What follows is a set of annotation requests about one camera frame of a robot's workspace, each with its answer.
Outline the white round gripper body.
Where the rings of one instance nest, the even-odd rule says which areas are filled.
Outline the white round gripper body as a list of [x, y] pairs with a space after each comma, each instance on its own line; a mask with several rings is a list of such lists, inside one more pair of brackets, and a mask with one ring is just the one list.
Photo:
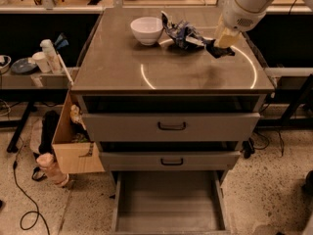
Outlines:
[[238, 31], [252, 30], [265, 16], [260, 0], [225, 0], [222, 18], [224, 24]]

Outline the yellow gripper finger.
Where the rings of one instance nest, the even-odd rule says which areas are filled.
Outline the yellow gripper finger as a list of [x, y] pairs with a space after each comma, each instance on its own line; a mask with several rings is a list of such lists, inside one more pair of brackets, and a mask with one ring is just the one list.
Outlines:
[[223, 20], [223, 16], [219, 17], [215, 32], [214, 32], [214, 38], [218, 39], [220, 37], [220, 35], [222, 34], [222, 31], [224, 30], [224, 20]]
[[218, 48], [226, 49], [236, 43], [240, 35], [238, 30], [234, 30], [228, 27], [218, 27], [215, 35], [214, 46]]

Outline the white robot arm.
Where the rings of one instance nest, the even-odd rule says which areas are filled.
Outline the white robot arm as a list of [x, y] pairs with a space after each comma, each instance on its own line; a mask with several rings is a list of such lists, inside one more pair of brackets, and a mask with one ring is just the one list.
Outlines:
[[[274, 0], [224, 0], [222, 14], [215, 31], [214, 46], [231, 47], [241, 32], [254, 29], [266, 15]], [[302, 0], [313, 9], [313, 0]]]

